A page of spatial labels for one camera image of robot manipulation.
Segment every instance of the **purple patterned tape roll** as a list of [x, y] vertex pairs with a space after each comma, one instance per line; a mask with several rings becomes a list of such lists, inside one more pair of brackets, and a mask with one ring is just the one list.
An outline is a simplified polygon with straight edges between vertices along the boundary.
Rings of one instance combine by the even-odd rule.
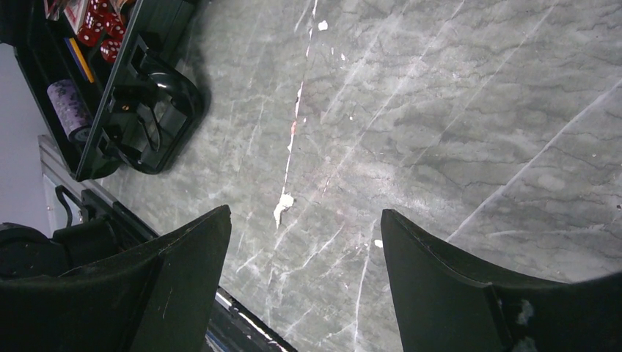
[[48, 96], [69, 142], [86, 143], [91, 131], [91, 116], [73, 82], [63, 79], [51, 84]]

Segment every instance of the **white wall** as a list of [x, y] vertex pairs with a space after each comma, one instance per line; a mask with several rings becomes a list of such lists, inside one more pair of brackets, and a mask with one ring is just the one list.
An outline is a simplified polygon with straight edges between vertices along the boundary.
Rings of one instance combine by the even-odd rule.
[[0, 223], [49, 235], [37, 136], [48, 134], [13, 47], [0, 44]]

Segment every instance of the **black bag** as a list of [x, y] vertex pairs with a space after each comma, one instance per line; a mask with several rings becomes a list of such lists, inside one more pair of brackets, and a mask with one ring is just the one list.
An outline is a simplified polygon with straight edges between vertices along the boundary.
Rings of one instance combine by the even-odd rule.
[[0, 43], [26, 44], [26, 29], [34, 0], [0, 0]]

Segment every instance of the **gray marble surface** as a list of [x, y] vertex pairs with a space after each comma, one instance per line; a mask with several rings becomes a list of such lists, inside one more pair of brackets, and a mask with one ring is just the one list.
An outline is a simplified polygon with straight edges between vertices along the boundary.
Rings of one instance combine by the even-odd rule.
[[221, 286], [300, 351], [399, 351], [383, 208], [534, 276], [622, 270], [621, 23], [619, 0], [204, 1], [178, 69], [205, 120], [169, 172], [101, 182], [162, 233], [229, 204]]

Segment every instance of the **gray tabletop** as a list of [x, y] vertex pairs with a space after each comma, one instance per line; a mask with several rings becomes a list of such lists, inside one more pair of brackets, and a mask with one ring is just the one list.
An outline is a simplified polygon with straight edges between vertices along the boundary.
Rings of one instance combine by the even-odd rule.
[[622, 269], [620, 23], [619, 0], [204, 1], [178, 69], [210, 111], [171, 171], [101, 182], [163, 234], [230, 205], [221, 286], [300, 351], [399, 351], [384, 208], [522, 273]]

